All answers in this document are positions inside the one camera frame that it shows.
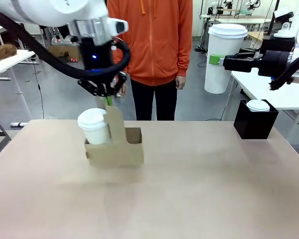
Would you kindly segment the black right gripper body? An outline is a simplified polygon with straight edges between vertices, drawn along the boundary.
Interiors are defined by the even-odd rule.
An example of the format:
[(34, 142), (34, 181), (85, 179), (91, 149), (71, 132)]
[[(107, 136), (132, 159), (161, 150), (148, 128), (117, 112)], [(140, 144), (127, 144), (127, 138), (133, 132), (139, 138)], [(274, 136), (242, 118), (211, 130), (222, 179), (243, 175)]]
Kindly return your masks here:
[(262, 57), (257, 63), (258, 75), (274, 78), (280, 76), (287, 66), (295, 41), (294, 37), (264, 36), (259, 52)]

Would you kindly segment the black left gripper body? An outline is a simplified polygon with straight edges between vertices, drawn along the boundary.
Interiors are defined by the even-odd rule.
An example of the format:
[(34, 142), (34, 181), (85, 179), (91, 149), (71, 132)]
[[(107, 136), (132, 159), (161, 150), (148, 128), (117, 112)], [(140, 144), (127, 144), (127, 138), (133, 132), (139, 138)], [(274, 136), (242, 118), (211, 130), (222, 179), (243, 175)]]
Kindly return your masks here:
[(114, 64), (111, 47), (114, 41), (95, 45), (92, 38), (81, 38), (78, 43), (79, 51), (82, 57), (84, 70), (77, 72), (77, 76), (87, 76), (91, 73), (102, 73), (102, 69), (107, 69)]

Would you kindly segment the person's right hand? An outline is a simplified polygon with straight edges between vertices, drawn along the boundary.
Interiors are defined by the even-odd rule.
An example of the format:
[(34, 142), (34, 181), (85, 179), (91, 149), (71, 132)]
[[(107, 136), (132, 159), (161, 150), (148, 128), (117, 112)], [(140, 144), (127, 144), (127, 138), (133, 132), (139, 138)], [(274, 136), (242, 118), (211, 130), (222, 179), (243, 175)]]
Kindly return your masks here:
[(126, 80), (127, 80), (127, 74), (123, 71), (119, 72), (118, 75), (115, 77), (115, 84), (118, 84), (121, 77), (125, 79), (124, 83), (116, 93), (116, 98), (123, 98), (126, 95)]

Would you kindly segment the person's left hand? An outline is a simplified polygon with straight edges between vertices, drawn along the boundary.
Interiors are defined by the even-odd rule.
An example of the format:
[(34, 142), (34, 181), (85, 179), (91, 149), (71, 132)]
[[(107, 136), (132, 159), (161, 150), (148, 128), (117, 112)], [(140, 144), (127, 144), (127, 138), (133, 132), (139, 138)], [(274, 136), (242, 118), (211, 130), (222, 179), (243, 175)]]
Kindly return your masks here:
[(186, 84), (186, 77), (185, 76), (176, 76), (175, 82), (176, 82), (176, 89), (182, 90), (182, 89), (184, 89), (185, 84)]

